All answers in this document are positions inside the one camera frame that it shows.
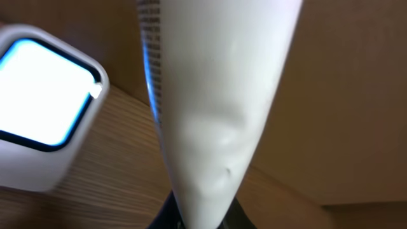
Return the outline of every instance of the white plastic device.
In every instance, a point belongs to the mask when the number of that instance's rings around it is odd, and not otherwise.
[[[48,191],[109,90],[103,67],[29,25],[0,28],[0,186]]]
[[[224,219],[262,135],[301,4],[138,0],[151,108],[186,228]]]

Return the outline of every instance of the wood grain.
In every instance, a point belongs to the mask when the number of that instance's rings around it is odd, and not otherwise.
[[[0,188],[0,228],[145,228],[169,192],[149,107],[113,87],[54,191]],[[258,228],[331,228],[319,206],[259,170],[249,169],[238,197]]]

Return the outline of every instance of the black stand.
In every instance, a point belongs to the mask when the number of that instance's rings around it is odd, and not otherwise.
[[[148,229],[186,229],[172,192],[157,217],[148,226]],[[217,229],[256,229],[256,227],[246,216],[242,206],[235,198]]]

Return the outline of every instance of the brown wall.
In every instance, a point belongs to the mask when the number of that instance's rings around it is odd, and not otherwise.
[[[320,204],[407,200],[407,1],[305,1],[253,164]]]

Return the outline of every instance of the wooden surface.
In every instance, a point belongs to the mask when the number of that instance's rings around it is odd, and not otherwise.
[[[319,204],[407,201],[405,9],[304,1],[253,165]]]
[[[113,87],[58,188],[0,188],[0,228],[145,228],[169,191],[149,107]],[[331,228],[319,206],[257,169],[238,197],[259,228]]]
[[[330,206],[336,229],[407,228],[407,203],[372,203]]]

